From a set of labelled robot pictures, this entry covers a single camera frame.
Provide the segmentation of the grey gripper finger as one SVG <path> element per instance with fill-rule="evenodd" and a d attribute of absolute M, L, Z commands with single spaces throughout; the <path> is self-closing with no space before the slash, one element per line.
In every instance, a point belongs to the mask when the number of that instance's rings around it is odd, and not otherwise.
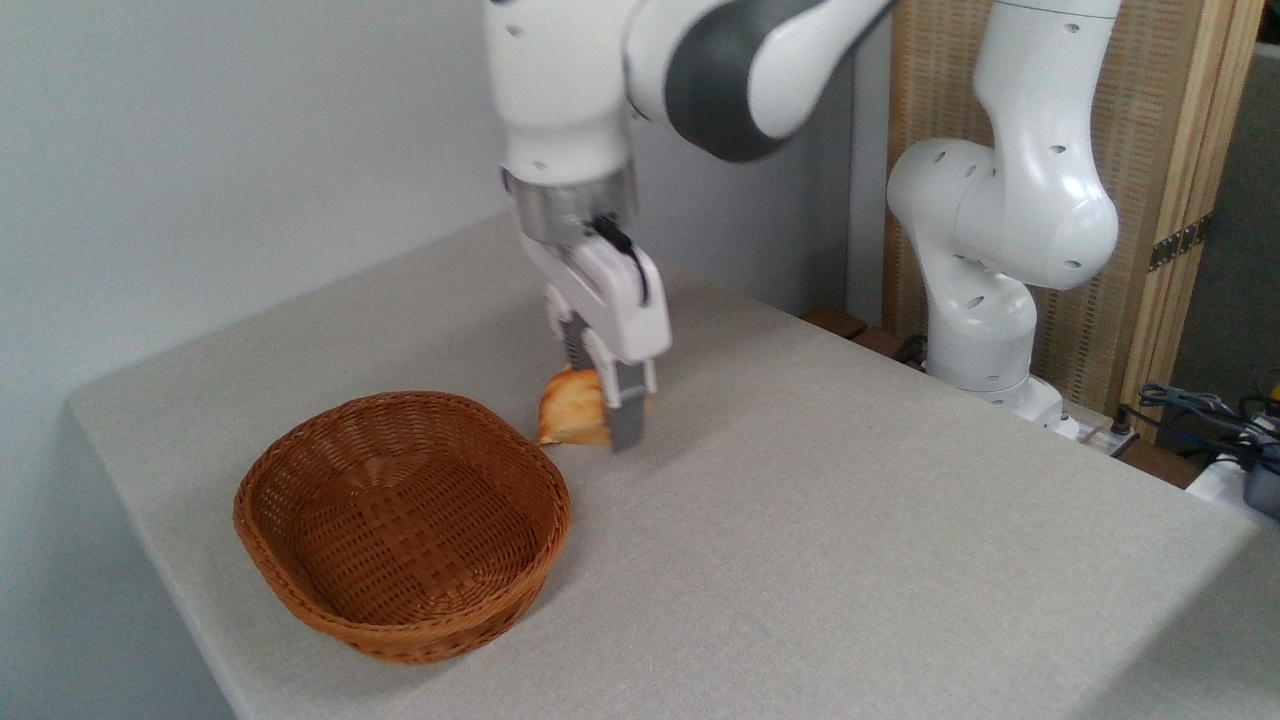
<path fill-rule="evenodd" d="M 627 364 L 598 334 L 585 334 L 582 345 L 599 379 L 611 448 L 614 454 L 622 454 L 643 439 L 646 398 L 657 392 L 655 363 L 646 359 Z"/>
<path fill-rule="evenodd" d="M 545 300 L 553 336 L 561 340 L 570 368 L 572 370 L 594 369 L 595 363 L 582 338 L 582 333 L 589 328 L 585 319 L 568 305 L 553 284 L 545 286 Z"/>

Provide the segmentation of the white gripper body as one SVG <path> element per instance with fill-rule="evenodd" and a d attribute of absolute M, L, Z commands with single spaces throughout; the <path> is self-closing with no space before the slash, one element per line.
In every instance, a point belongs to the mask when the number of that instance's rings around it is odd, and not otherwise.
<path fill-rule="evenodd" d="M 568 249 L 522 234 L 520 245 L 547 279 L 547 313 L 556 338 L 564 340 L 562 325 L 577 315 L 622 363 L 668 351 L 672 334 L 663 282 L 641 249 L 630 258 L 598 236 Z"/>

